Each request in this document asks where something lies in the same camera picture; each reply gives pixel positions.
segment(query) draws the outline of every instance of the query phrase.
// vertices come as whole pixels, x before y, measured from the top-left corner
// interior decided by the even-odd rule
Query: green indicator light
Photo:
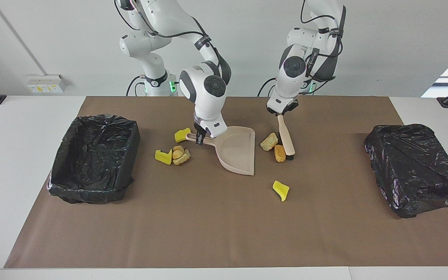
[[[173,81],[169,81],[169,85],[170,85],[170,91],[176,92],[176,90],[177,90],[176,84],[174,84]]]
[[[316,90],[317,84],[316,83],[311,83],[311,88],[309,88],[309,93],[313,92]]]

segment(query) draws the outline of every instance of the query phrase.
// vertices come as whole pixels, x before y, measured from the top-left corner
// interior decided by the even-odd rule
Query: garbage bag
[[[123,199],[139,146],[135,121],[117,115],[77,117],[56,153],[47,188],[69,203]]]
[[[448,155],[430,128],[375,126],[364,146],[378,187],[398,216],[448,207]]]

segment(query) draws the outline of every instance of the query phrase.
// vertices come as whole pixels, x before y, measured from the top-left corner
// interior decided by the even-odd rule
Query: sponge piece
[[[176,139],[176,143],[186,141],[186,135],[189,133],[191,133],[191,129],[189,129],[189,128],[186,128],[186,129],[176,132],[176,134],[174,134],[174,139]]]
[[[190,159],[190,153],[188,151],[188,152],[185,152],[180,158],[175,159],[174,160],[174,164],[175,165],[180,165],[181,163],[185,163],[189,159]]]
[[[282,163],[288,157],[286,155],[285,149],[283,145],[275,145],[274,146],[274,157],[278,163]]]
[[[288,195],[288,191],[290,190],[289,186],[286,186],[285,184],[281,184],[278,181],[274,181],[274,184],[272,185],[272,188],[281,197],[281,202],[286,200],[286,196]]]
[[[278,143],[278,138],[276,133],[271,133],[265,140],[260,143],[260,147],[264,149],[264,151],[270,151],[274,146]]]
[[[156,150],[155,151],[155,159],[157,161],[161,161],[165,163],[166,165],[170,165],[172,163],[172,149],[169,151],[168,154],[166,154],[163,151]]]

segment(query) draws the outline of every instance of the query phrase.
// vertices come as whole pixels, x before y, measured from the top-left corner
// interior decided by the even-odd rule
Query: white table
[[[448,278],[448,267],[252,269],[2,269],[84,97],[9,96],[0,106],[0,279]],[[434,99],[391,98],[405,124],[433,129],[448,153],[448,109]]]

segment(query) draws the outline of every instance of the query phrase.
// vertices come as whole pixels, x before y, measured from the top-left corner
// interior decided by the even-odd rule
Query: yellow sponge
[[[176,139],[176,143],[186,141],[186,135],[189,133],[191,133],[191,129],[189,129],[189,128],[186,128],[186,129],[176,132],[176,134],[174,134],[174,139]]]
[[[172,163],[172,149],[169,151],[168,154],[166,154],[163,151],[156,150],[155,151],[155,159],[157,161],[161,161],[165,163],[166,165],[170,165]]]
[[[278,181],[274,181],[272,188],[276,191],[276,193],[278,193],[279,196],[281,196],[281,202],[286,200],[286,196],[288,195],[288,191],[290,190],[289,186],[281,184]]]

